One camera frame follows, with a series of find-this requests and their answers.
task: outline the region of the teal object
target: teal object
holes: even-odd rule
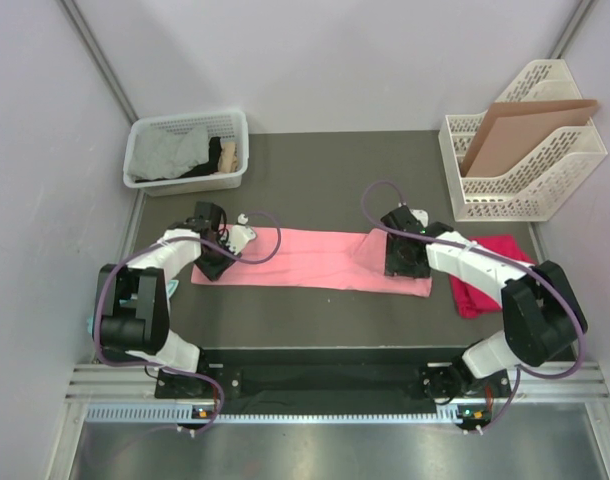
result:
[[[169,282],[167,282],[167,298],[172,298],[172,295],[174,295],[174,292],[178,288],[178,283],[179,283],[178,280],[170,280]],[[121,305],[124,304],[125,302],[127,302],[127,300],[121,300]],[[87,333],[89,333],[91,335],[93,331],[94,331],[94,315],[90,316],[87,319]]]

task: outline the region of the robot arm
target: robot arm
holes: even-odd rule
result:
[[[502,306],[504,330],[469,347],[453,361],[454,380],[463,393],[498,371],[521,364],[540,366],[577,340],[571,319],[556,299],[522,270],[471,251],[473,247],[487,249],[447,225],[432,223],[423,227],[406,206],[381,220],[390,228],[466,245],[461,249],[389,234],[386,273],[419,277],[429,276],[430,270],[445,272],[478,288]],[[396,252],[405,252],[404,265],[402,256],[397,259],[394,255]],[[562,268],[551,261],[538,266],[518,263],[534,270],[561,294],[586,332],[587,322]]]
[[[178,370],[197,371],[200,349],[170,329],[165,286],[190,263],[195,263],[213,281],[235,260],[199,242],[166,241],[176,237],[208,239],[240,256],[256,234],[246,225],[243,215],[238,220],[226,230],[225,212],[217,205],[198,202],[193,217],[165,231],[158,240],[161,248],[129,262],[118,273],[102,307],[100,343],[106,357],[118,362],[138,357]],[[106,265],[101,269],[97,292],[113,267]]]

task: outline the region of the white plastic basket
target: white plastic basket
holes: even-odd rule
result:
[[[497,101],[576,98],[581,98],[580,93],[563,60],[537,60],[523,69]],[[501,176],[462,178],[459,164],[484,116],[447,115],[439,133],[457,221],[547,221],[607,156],[590,121],[583,127],[556,129]]]
[[[143,129],[156,127],[169,133],[181,135],[199,125],[207,128],[207,134],[210,138],[219,136],[223,142],[236,142],[236,156],[238,157],[238,170],[236,172],[138,183],[134,177],[127,174],[128,166],[134,155],[136,139]],[[241,184],[243,174],[247,171],[248,162],[249,134],[247,119],[240,110],[143,118],[132,125],[127,140],[125,162],[123,163],[123,182],[129,188],[143,189],[145,193],[154,197],[236,188]]]

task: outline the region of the cardboard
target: cardboard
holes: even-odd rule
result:
[[[598,103],[560,112],[497,118],[467,172],[467,177],[497,177],[512,169],[559,127],[581,127]]]
[[[516,117],[520,115],[532,115],[537,113],[560,112],[564,110],[573,110],[586,107],[597,107],[596,100],[556,100],[547,102],[506,102],[494,103],[489,107],[481,126],[478,128],[476,135],[472,139],[472,143],[467,149],[465,158],[461,162],[460,169],[462,176],[470,176],[468,174],[470,167],[474,163],[474,159],[478,155],[485,139],[489,135],[494,123],[501,117]]]

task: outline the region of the gray cloth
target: gray cloth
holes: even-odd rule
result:
[[[150,127],[136,138],[127,173],[143,180],[178,178],[208,160],[207,128],[198,126],[185,135],[176,135]]]

